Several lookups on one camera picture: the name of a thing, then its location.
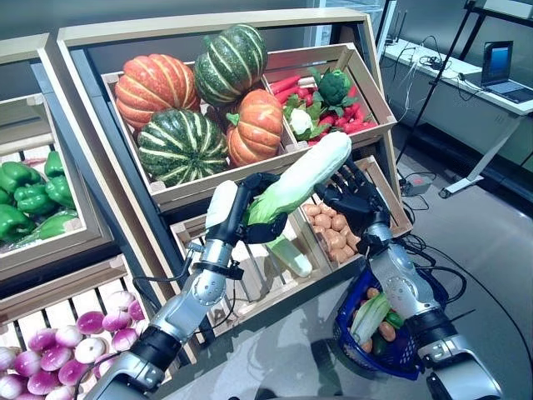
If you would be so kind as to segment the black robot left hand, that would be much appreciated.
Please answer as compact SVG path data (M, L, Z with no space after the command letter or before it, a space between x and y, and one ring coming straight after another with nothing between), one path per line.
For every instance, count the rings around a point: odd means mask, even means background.
M249 224L244 216L254 197L264 193L279 180L268 172L256 172L241 183L226 180L213 193L207 209L207 240L219 240L235 247L239 241L248 244L268 243L278 238L288 214L281 212L270 222Z

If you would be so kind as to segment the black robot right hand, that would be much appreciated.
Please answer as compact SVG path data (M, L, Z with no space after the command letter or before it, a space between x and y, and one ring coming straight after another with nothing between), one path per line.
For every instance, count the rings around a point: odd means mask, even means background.
M345 217L358 237L392 239L391 214L386 201L351 159L331 176L331 183L318 183L314 191L328 207Z

